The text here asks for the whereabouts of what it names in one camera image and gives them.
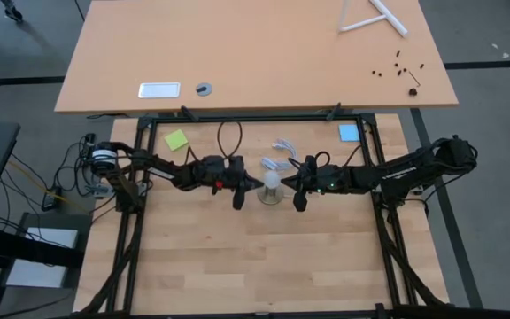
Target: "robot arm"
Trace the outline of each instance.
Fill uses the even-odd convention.
[[[364,194],[377,187],[381,187],[385,203],[400,206],[411,189],[429,187],[442,175],[469,173],[477,165],[476,159],[475,148],[454,136],[376,167],[318,167],[315,156],[306,156],[298,173],[282,183],[296,191],[293,203],[299,212],[306,209],[307,192]]]
[[[118,151],[126,153],[125,157]],[[128,158],[131,163],[120,167],[118,159]],[[139,195],[136,184],[131,183],[125,175],[135,171],[148,171],[171,182],[182,191],[191,191],[200,186],[212,187],[212,195],[222,189],[235,192],[233,208],[240,210],[243,206],[246,191],[263,186],[263,183],[252,178],[244,169],[242,156],[221,157],[207,156],[188,164],[175,165],[172,161],[151,155],[145,150],[135,150],[118,142],[103,142],[97,145],[92,153],[92,172],[108,180],[118,196],[118,210],[141,212],[144,203]]]

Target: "gray floor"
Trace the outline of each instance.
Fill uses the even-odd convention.
[[[84,11],[89,0],[81,0]],[[510,59],[510,0],[421,0],[444,62]],[[0,5],[0,77],[64,75],[81,31],[72,0],[18,0],[28,23],[16,26]],[[449,72],[461,103],[455,109],[422,111],[431,138],[459,134],[480,152],[472,174],[448,188],[475,280],[487,308],[510,309],[510,69]],[[18,121],[22,130],[15,153],[50,180],[65,148],[83,134],[109,136],[112,120],[89,121],[52,110],[60,84],[0,87],[0,121]],[[408,110],[398,111],[409,148],[419,146]],[[40,191],[11,171],[25,191],[39,199]],[[11,193],[12,220],[29,211]],[[68,194],[91,207],[92,201]],[[466,306],[459,272],[445,232],[437,200],[430,200],[430,227],[453,303]],[[5,214],[0,188],[0,212]],[[78,214],[63,207],[61,214]],[[0,314],[54,300],[67,290],[14,289],[6,294]],[[22,318],[66,315],[73,298]]]

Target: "white label plate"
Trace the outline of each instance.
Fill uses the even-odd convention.
[[[179,82],[141,83],[139,98],[176,98],[181,95]]]

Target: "wooden table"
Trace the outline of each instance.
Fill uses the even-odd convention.
[[[398,116],[376,118],[385,158],[408,153]],[[358,145],[339,141],[337,125],[345,122],[351,123],[245,122],[238,154],[256,178],[264,173],[261,157],[286,156],[271,149],[277,137],[289,139],[301,155],[328,151],[332,161],[341,164]],[[155,152],[183,162],[186,150],[170,152],[162,138],[181,128],[198,157],[217,154],[217,126],[158,125]],[[135,128],[136,120],[116,120],[112,141],[132,145]],[[236,130],[231,124],[223,127],[225,150],[235,146]],[[352,165],[361,164],[358,152]],[[372,309],[376,302],[390,307],[369,195],[309,195],[306,212],[299,214],[291,198],[266,206],[251,191],[243,209],[236,211],[231,192],[213,197],[208,188],[182,192],[165,180],[153,182],[144,217],[133,314],[362,310]],[[437,297],[446,300],[421,203],[409,201],[398,213],[412,267]],[[111,212],[92,227],[74,310],[86,306],[108,276],[119,226],[120,213]],[[125,280],[120,279],[119,305]],[[400,288],[405,296],[402,284]]]
[[[93,1],[55,111],[458,104],[418,0],[383,0],[407,38],[387,21],[339,34],[342,1]],[[367,0],[351,0],[345,22],[377,15]],[[179,82],[180,96],[141,99],[143,82]],[[200,97],[201,82],[213,93]]]

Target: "white cable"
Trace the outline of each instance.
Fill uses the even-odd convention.
[[[289,141],[283,138],[277,138],[276,143],[273,143],[272,146],[276,150],[289,150],[291,158],[293,158],[294,160],[298,158],[297,149],[294,148],[294,146]],[[292,165],[288,161],[274,161],[267,157],[261,160],[261,164],[266,169],[276,171],[287,170],[292,167]]]

